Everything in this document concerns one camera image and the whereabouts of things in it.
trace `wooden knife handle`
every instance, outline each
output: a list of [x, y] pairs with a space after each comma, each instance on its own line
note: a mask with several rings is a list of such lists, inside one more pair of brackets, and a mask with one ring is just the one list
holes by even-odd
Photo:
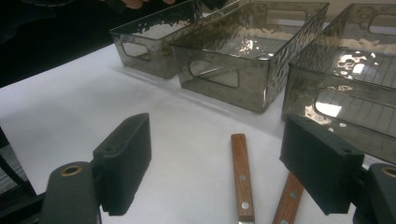
[[303, 185], [294, 176], [294, 174], [289, 173], [285, 188], [283, 188], [282, 196], [280, 197], [280, 201], [276, 209], [273, 224], [294, 223], [303, 192]]
[[252, 222], [254, 221], [254, 208], [248, 168], [247, 140], [244, 134], [236, 133], [231, 135], [231, 142], [239, 221]]

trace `dark background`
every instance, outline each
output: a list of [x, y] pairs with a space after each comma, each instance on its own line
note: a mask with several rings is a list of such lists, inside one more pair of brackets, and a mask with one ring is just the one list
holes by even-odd
[[[2, 21], [21, 16], [18, 7], [36, 7], [26, 5], [1, 0], [0, 26]], [[162, 0], [151, 0], [140, 9], [125, 8], [122, 13], [98, 0], [52, 7], [55, 18], [22, 24], [14, 37], [0, 44], [0, 88], [111, 45], [110, 29], [166, 7]]]

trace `white tabletop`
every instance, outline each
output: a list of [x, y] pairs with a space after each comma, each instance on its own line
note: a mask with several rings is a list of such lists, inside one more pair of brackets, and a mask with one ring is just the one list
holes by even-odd
[[[114, 46], [0, 89], [0, 125], [36, 193], [50, 173], [92, 151], [126, 118], [148, 112], [152, 161], [134, 203], [109, 223], [237, 223], [230, 136], [244, 133], [256, 223], [271, 223], [288, 171], [278, 159], [283, 94], [263, 114], [123, 67]], [[324, 216], [305, 192], [295, 223]]]

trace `translucent plastic bin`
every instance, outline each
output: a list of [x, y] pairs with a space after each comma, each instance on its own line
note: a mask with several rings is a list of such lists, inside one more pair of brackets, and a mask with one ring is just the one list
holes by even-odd
[[190, 0], [112, 29], [123, 65], [156, 77], [173, 77], [177, 66], [170, 43], [238, 7], [235, 1], [227, 4], [222, 10], [210, 10]]
[[396, 5], [350, 5], [290, 63], [283, 104], [396, 163]]
[[172, 46], [182, 88], [263, 112], [289, 59], [322, 29], [328, 4], [248, 1]]

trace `knife handle rivet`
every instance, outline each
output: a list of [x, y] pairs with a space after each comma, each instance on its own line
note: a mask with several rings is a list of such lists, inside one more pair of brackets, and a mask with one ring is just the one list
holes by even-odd
[[242, 208], [243, 209], [248, 209], [249, 208], [249, 204], [247, 202], [242, 203]]
[[298, 198], [298, 194], [297, 194], [296, 192], [292, 191], [292, 192], [290, 193], [290, 197], [291, 197], [292, 199], [297, 199], [297, 198]]

